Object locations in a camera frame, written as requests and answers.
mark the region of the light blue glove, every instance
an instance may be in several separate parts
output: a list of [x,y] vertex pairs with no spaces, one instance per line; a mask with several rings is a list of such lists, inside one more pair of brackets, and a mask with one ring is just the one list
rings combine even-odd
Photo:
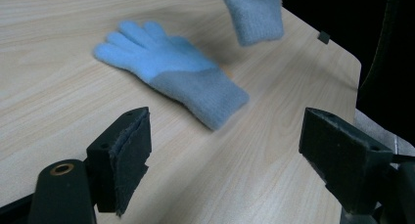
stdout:
[[107,42],[94,49],[96,59],[127,69],[166,96],[184,104],[202,123],[219,129],[248,100],[214,62],[187,39],[169,37],[156,22],[121,22]]
[[238,42],[250,46],[284,35],[282,0],[223,0],[232,18]]

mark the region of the glove cuff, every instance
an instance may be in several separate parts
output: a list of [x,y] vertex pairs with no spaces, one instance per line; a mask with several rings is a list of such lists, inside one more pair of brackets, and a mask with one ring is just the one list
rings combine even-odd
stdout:
[[250,46],[284,35],[281,0],[223,0],[232,18],[238,42]]
[[184,104],[212,130],[219,129],[250,98],[219,68],[166,71],[152,79],[150,85]]

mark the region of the black object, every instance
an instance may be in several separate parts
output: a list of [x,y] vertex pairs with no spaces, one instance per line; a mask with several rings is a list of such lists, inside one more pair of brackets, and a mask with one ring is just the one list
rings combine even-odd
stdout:
[[96,223],[95,204],[100,212],[122,215],[151,150],[148,108],[126,112],[87,148],[85,161],[44,168],[34,194],[0,208],[0,223]]
[[324,44],[329,44],[330,41],[330,35],[325,31],[320,31],[320,34],[318,35],[317,39],[319,39]]
[[[415,223],[414,157],[394,155],[336,115],[312,108],[305,109],[300,153],[348,213]],[[398,162],[395,169],[391,163]]]

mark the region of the wooden table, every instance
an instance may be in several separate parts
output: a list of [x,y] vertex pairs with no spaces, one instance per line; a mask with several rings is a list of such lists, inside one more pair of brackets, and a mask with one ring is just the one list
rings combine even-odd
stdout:
[[[212,132],[93,47],[123,20],[189,38],[251,96]],[[352,122],[359,61],[283,10],[278,41],[240,47],[222,0],[0,0],[0,206],[85,149],[122,113],[151,112],[150,166],[121,219],[98,223],[338,223],[299,154],[305,107]]]

